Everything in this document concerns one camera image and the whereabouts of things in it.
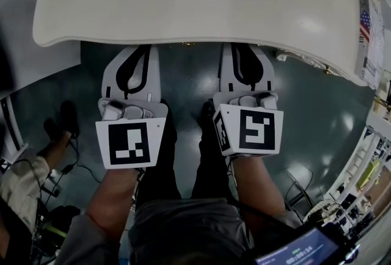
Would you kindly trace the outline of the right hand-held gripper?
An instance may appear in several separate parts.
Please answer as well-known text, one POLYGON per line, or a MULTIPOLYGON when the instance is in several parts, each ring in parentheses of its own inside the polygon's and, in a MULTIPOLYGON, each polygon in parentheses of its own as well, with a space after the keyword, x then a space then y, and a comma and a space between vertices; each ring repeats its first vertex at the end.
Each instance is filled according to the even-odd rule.
POLYGON ((279 154, 283 112, 277 94, 267 92, 274 90, 274 68, 259 46, 222 44, 219 90, 213 96, 213 123, 222 155, 279 154))

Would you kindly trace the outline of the person's grey shirt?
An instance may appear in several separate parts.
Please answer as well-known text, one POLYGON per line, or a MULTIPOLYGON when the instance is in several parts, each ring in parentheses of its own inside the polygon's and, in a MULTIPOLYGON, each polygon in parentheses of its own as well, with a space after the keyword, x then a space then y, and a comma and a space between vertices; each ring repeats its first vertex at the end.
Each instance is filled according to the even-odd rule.
MULTIPOLYGON (((286 238, 301 226, 286 208, 270 216, 241 204, 237 209, 224 198, 144 203, 129 232, 131 264, 238 265, 246 250, 286 238)), ((56 265, 115 265, 119 243, 85 213, 73 219, 56 265)))

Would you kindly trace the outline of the black device with blue screen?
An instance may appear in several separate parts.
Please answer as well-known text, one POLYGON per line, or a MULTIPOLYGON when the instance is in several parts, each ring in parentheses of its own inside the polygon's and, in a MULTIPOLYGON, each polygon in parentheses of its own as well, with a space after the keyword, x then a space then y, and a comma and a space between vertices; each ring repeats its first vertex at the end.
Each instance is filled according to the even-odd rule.
POLYGON ((290 237, 265 244, 250 253, 251 265, 348 265, 359 245, 334 224, 324 227, 303 225, 290 237))

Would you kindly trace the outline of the person's right black shoe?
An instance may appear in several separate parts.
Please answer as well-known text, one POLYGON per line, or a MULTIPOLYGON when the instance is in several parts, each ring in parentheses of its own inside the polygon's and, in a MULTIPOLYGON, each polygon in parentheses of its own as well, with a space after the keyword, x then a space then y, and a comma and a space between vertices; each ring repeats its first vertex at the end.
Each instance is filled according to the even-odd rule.
POLYGON ((202 106, 202 110, 199 116, 199 126, 203 129, 207 126, 210 126, 213 122, 213 115, 215 113, 215 108, 213 104, 213 99, 209 98, 202 106))

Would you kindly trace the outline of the white shelf unit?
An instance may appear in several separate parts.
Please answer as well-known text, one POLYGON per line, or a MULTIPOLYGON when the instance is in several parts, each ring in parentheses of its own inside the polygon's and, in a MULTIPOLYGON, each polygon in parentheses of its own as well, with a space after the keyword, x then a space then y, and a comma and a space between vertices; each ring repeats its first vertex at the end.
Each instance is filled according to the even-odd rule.
POLYGON ((26 150, 12 106, 10 96, 0 100, 0 159, 13 164, 26 150))

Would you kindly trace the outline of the person's left forearm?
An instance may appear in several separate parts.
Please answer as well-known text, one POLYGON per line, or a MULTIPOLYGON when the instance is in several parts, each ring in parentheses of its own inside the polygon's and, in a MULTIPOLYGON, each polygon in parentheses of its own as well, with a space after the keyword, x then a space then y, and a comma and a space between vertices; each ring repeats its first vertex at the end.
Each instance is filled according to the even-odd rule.
POLYGON ((138 175, 136 169, 108 170, 87 207, 86 215, 111 242, 122 237, 138 175))

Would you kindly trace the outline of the person's black shoe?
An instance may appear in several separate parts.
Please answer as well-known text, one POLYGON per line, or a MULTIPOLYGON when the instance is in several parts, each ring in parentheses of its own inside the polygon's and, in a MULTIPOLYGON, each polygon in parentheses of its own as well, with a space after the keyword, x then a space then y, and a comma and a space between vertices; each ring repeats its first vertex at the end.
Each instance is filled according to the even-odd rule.
POLYGON ((75 105, 71 101, 64 101, 60 106, 60 121, 62 129, 71 134, 72 139, 79 136, 79 125, 75 105))
POLYGON ((199 116, 199 126, 203 129, 207 126, 210 126, 213 122, 213 115, 215 113, 215 108, 213 104, 213 99, 209 98, 202 106, 202 110, 199 116))
POLYGON ((64 131, 61 130, 54 122, 53 119, 51 118, 48 118, 44 121, 43 123, 43 129, 45 130, 45 132, 47 133, 49 139, 51 141, 59 141, 63 134, 64 134, 64 131))

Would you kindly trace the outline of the white shelf rack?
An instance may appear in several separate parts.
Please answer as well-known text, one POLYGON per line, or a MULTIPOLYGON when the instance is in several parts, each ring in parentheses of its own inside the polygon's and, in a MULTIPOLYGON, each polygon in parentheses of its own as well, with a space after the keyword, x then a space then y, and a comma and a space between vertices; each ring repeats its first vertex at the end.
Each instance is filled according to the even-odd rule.
POLYGON ((334 223, 345 235, 361 233, 391 208, 391 88, 376 91, 359 141, 327 194, 341 205, 334 223), (379 167, 358 189, 358 179, 375 159, 379 167))

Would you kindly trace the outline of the person's black trousers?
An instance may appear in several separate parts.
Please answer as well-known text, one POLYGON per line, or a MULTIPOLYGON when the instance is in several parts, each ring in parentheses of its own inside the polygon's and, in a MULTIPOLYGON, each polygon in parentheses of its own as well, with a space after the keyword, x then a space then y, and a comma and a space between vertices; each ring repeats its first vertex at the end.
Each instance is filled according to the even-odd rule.
MULTIPOLYGON (((226 198, 231 199, 228 168, 221 154, 214 124, 201 128, 199 143, 200 164, 192 190, 192 199, 226 198)), ((169 112, 164 126, 163 138, 156 166, 148 167, 138 185, 136 207, 153 200, 180 200, 174 172, 175 144, 177 131, 172 113, 169 112)))

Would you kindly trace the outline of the flag cover book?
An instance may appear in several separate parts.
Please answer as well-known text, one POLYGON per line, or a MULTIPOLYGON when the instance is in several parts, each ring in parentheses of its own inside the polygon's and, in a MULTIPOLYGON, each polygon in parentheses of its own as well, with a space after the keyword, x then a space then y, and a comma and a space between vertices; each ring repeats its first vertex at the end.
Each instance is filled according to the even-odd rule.
POLYGON ((384 20, 379 0, 359 0, 359 45, 355 74, 371 89, 379 86, 384 58, 384 20))

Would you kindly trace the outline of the person's right forearm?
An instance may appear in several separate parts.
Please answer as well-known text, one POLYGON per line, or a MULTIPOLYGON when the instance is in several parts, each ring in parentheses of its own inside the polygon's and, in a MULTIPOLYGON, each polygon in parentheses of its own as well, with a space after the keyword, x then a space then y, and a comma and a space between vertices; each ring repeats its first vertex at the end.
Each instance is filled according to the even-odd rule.
POLYGON ((233 171, 241 203, 270 216, 285 211, 282 194, 260 156, 234 159, 233 171))

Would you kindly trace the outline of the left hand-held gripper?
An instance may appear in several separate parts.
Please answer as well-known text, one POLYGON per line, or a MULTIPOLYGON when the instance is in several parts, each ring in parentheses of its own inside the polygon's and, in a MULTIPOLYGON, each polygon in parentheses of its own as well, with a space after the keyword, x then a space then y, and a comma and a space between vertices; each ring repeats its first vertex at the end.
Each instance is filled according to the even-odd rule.
POLYGON ((116 55, 104 70, 102 95, 95 126, 104 167, 154 167, 168 115, 157 46, 128 46, 116 55))

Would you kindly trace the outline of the yellow green box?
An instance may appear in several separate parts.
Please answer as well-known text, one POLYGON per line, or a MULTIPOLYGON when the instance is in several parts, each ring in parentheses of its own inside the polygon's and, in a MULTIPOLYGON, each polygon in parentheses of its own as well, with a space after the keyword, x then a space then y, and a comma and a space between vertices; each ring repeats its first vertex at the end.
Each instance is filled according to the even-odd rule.
POLYGON ((374 161, 370 161, 367 165, 367 168, 362 173, 361 177, 358 179, 356 183, 356 187, 358 189, 362 189, 371 179, 372 174, 377 170, 381 161, 380 159, 375 159, 374 161))

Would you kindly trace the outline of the black metal stand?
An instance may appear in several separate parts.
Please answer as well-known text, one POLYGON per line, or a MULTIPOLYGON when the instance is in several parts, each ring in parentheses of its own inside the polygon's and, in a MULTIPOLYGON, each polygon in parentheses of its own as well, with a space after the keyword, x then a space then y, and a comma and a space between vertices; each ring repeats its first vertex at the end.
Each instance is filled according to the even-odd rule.
POLYGON ((288 188, 288 190, 287 190, 287 192, 285 194, 285 203, 289 207, 294 207, 302 199, 304 199, 306 201, 306 203, 308 204, 308 206, 310 208, 315 204, 314 201, 312 200, 312 198, 307 193, 307 189, 312 184, 314 174, 313 174, 312 170, 308 169, 307 167, 305 167, 305 168, 311 173, 310 180, 307 183, 306 187, 302 187, 302 185, 300 184, 298 179, 288 169, 286 169, 286 172, 288 173, 288 176, 293 180, 292 185, 288 188), (290 194, 290 192, 291 192, 291 190, 293 188, 296 188, 299 191, 299 193, 297 195, 295 195, 293 198, 289 199, 288 196, 289 196, 289 194, 290 194))

